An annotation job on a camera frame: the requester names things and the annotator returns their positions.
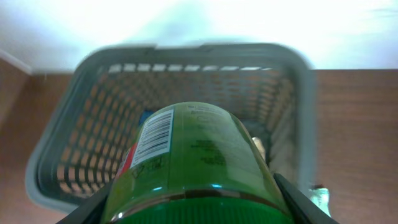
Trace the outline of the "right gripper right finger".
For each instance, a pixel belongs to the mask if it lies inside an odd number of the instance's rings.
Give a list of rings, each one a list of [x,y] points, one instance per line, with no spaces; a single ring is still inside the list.
[[[274,174],[274,179],[282,192],[283,198],[294,218],[295,223],[338,224],[326,215],[311,200],[281,174]]]

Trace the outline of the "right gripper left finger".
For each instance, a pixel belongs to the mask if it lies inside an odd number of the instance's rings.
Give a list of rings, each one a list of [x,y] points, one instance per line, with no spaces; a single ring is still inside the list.
[[[107,183],[57,224],[97,224],[101,220],[113,181]]]

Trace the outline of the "mint green snack packet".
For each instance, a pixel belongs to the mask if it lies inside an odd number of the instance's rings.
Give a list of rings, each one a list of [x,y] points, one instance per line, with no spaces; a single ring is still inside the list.
[[[323,185],[314,185],[310,189],[310,200],[326,215],[331,217],[329,210],[330,192]]]

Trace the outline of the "green lidded glass jar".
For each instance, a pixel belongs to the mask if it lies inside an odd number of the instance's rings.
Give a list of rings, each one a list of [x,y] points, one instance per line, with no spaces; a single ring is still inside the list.
[[[125,153],[102,223],[292,223],[242,122],[199,102],[165,107]]]

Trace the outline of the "blue tissue box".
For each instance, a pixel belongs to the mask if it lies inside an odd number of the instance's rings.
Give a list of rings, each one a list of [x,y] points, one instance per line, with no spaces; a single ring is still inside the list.
[[[139,126],[142,126],[144,122],[155,113],[154,110],[144,110],[139,118]]]

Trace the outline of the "grey plastic laundry basket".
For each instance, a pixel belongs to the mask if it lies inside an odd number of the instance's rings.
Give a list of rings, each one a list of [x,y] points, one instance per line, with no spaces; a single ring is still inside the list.
[[[303,193],[315,183],[317,81],[277,44],[99,50],[76,69],[25,170],[37,205],[70,213],[112,180],[146,111],[184,101],[219,106],[266,149],[266,163]]]

